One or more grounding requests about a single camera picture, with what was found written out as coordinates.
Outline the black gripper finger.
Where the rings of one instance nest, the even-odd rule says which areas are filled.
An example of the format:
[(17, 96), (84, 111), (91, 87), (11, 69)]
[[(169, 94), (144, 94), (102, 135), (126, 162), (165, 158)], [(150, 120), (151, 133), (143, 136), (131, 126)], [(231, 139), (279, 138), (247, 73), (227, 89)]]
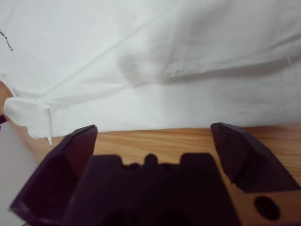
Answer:
[(93, 155), (97, 133), (90, 125), (67, 135), (39, 164), (10, 211), (27, 223), (60, 223)]
[(294, 190), (294, 178), (278, 158), (250, 133), (226, 123), (210, 126), (224, 173), (245, 193)]

